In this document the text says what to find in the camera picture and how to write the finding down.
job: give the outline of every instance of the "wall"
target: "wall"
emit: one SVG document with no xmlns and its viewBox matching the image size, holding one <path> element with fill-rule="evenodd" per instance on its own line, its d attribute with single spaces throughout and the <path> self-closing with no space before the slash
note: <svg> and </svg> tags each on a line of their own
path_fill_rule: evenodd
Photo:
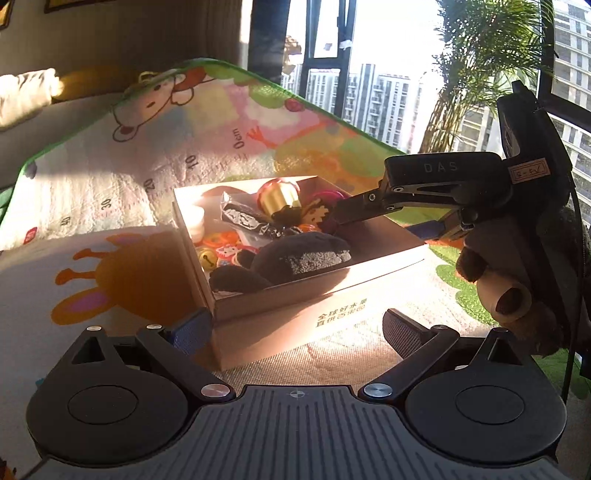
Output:
<svg viewBox="0 0 591 480">
<path fill-rule="evenodd" d="M 0 74 L 239 60 L 241 0 L 114 0 L 48 14 L 45 1 L 15 0 L 10 25 L 0 31 Z"/>
</svg>

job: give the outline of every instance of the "cardboard box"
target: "cardboard box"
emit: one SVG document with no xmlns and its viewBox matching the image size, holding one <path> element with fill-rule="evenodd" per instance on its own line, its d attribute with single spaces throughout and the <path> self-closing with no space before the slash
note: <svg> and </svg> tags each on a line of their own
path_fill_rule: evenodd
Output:
<svg viewBox="0 0 591 480">
<path fill-rule="evenodd" d="M 222 370 L 276 355 L 383 314 L 391 306 L 396 272 L 420 262 L 426 254 L 427 246 L 418 237 L 386 217 L 373 218 L 339 228 L 337 234 L 351 245 L 354 264 L 255 293 L 216 300 L 189 237 L 183 211 L 186 213 L 190 205 L 203 207 L 206 234 L 230 230 L 219 220 L 222 192 L 234 187 L 254 194 L 268 180 L 199 185 L 174 191 L 174 213 L 183 240 L 187 274 L 195 301 L 213 313 L 212 348 Z M 291 180 L 300 186 L 302 198 L 318 190 L 337 189 L 320 177 Z"/>
</svg>

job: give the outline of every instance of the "picture frame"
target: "picture frame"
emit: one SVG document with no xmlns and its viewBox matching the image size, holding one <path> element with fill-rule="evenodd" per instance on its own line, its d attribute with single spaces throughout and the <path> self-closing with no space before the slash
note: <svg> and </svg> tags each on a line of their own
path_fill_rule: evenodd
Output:
<svg viewBox="0 0 591 480">
<path fill-rule="evenodd" d="M 3 30 L 10 23 L 10 14 L 12 13 L 12 6 L 15 0 L 8 0 L 6 5 L 0 8 L 0 30 Z"/>
<path fill-rule="evenodd" d="M 45 13 L 56 12 L 65 8 L 79 7 L 81 5 L 97 4 L 99 2 L 112 2 L 113 0 L 46 0 Z"/>
</svg>

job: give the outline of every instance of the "play mat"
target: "play mat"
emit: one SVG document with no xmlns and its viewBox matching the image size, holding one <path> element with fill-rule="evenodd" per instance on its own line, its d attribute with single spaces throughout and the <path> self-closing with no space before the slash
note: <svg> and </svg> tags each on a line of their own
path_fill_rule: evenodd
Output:
<svg viewBox="0 0 591 480">
<path fill-rule="evenodd" d="M 38 461 L 27 401 L 84 327 L 127 335 L 195 310 L 173 230 L 175 187 L 310 174 L 360 193 L 399 153 L 277 85 L 201 59 L 159 75 L 28 160 L 0 196 L 0 207 L 8 205 L 0 209 L 0 457 L 21 472 Z M 404 209 L 395 220 L 441 213 Z M 457 250 L 432 248 L 419 270 L 401 273 L 392 307 L 425 325 L 484 334 L 491 319 L 474 286 L 455 276 Z M 399 360 L 380 319 L 368 319 L 220 375 L 238 389 L 273 381 L 361 385 Z M 278 372 L 297 375 L 276 379 Z"/>
</svg>

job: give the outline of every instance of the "palm plant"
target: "palm plant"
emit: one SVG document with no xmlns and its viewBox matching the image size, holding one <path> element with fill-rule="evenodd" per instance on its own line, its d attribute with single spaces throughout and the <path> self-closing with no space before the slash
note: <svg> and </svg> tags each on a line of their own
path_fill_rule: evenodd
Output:
<svg viewBox="0 0 591 480">
<path fill-rule="evenodd" d="M 535 79 L 542 68 L 540 4 L 535 0 L 437 0 L 444 42 L 434 56 L 443 77 L 420 153 L 450 151 L 470 108 L 511 91 L 510 80 Z"/>
</svg>

